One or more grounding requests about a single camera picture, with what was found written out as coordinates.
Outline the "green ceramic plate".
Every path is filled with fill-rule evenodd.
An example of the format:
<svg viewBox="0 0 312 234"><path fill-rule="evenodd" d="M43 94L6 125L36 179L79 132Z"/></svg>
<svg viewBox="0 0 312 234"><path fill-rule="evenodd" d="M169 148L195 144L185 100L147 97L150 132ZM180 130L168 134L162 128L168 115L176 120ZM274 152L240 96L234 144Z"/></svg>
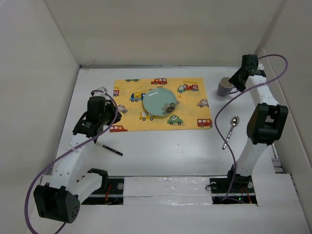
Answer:
<svg viewBox="0 0 312 234"><path fill-rule="evenodd" d="M172 113L177 106L175 94L166 88L150 90L143 98L143 107L151 115L164 117Z"/></svg>

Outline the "black-handled metal fork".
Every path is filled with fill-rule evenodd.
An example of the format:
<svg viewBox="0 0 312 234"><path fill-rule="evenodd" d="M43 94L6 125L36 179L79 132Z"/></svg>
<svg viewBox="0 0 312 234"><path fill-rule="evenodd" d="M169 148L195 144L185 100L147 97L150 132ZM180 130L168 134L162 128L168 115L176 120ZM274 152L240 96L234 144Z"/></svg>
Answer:
<svg viewBox="0 0 312 234"><path fill-rule="evenodd" d="M104 144L101 144L100 142L96 142L95 145L100 146L100 147L102 147L102 148L104 148L104 149L106 149L106 150L108 150L108 151L110 151L110 152L112 152L114 154L117 154L119 156L123 156L123 153L121 153L121 152L119 152L119 151L117 151L117 150L115 150L115 149L113 149L111 147L108 147L108 146L106 146Z"/></svg>

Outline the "yellow car-print cloth placemat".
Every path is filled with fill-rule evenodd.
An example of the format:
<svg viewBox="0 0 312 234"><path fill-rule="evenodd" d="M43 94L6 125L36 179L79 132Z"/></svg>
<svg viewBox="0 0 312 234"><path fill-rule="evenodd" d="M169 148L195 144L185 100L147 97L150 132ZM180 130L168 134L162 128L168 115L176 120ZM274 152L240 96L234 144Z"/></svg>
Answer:
<svg viewBox="0 0 312 234"><path fill-rule="evenodd" d="M166 88L177 98L175 109L164 117L149 113L143 106L145 94L155 88ZM213 126L203 78L119 79L114 83L113 97L122 119L111 127L112 133L210 129Z"/></svg>

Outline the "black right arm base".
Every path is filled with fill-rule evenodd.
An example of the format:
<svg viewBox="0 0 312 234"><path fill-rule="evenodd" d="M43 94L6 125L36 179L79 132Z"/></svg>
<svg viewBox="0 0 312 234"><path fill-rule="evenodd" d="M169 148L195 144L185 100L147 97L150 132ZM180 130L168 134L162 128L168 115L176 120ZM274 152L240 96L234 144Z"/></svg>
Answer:
<svg viewBox="0 0 312 234"><path fill-rule="evenodd" d="M234 176L234 167L226 176L213 176L205 190L211 192L213 204L257 204L251 176Z"/></svg>

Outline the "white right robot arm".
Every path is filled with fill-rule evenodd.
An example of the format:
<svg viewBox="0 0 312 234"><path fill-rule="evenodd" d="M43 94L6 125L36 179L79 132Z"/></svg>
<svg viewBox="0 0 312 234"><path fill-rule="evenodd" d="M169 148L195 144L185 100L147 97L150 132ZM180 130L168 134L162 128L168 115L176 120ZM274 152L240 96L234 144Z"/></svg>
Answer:
<svg viewBox="0 0 312 234"><path fill-rule="evenodd" d="M257 55L243 55L241 67L229 82L242 94L250 92L255 110L247 124L247 142L241 156L228 171L226 188L237 192L251 182L253 169L260 156L281 138L289 109L273 97L265 72L259 68Z"/></svg>

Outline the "silver metal spoon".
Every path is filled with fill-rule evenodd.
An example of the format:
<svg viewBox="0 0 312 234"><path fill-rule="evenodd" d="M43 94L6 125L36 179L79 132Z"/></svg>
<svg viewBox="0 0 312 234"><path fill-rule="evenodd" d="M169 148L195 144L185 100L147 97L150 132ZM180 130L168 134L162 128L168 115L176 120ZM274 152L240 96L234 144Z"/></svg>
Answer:
<svg viewBox="0 0 312 234"><path fill-rule="evenodd" d="M236 127L240 122L240 118L239 116L234 116L231 121L230 121L230 130L228 132L228 135L226 137L226 142L223 144L222 146L222 150L225 150L227 145L228 145L228 141L230 140L231 136L232 136L232 133L233 133L233 130L234 130L234 127Z"/></svg>

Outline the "lavender ceramic mug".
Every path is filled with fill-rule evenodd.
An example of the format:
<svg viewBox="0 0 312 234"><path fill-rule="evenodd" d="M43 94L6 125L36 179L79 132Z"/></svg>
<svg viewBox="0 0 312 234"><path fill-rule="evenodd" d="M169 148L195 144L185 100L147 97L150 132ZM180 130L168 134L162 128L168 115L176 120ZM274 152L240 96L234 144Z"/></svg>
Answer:
<svg viewBox="0 0 312 234"><path fill-rule="evenodd" d="M217 88L217 94L220 97L225 97L227 95L235 94L238 93L239 91L234 87L233 84L229 82L229 77L223 77Z"/></svg>

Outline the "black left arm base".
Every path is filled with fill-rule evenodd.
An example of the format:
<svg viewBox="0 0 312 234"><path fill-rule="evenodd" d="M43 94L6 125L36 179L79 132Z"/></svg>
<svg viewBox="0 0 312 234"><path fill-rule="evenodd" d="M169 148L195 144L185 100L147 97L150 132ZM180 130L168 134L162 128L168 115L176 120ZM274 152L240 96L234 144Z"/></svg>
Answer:
<svg viewBox="0 0 312 234"><path fill-rule="evenodd" d="M94 168L88 173L100 175L102 185L84 200L83 205L123 205L124 177L108 176L107 171Z"/></svg>

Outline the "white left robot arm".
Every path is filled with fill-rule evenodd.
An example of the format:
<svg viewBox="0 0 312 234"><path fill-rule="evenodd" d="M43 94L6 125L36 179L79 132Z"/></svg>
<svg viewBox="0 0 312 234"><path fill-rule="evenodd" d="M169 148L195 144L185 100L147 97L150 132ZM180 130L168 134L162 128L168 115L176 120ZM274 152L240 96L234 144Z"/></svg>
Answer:
<svg viewBox="0 0 312 234"><path fill-rule="evenodd" d="M58 157L59 164L48 181L34 189L39 217L73 223L81 204L91 193L107 191L107 171L91 168L83 173L81 168L90 148L97 145L97 139L120 120L117 104L107 89L93 90L86 112L73 129L71 146L64 156Z"/></svg>

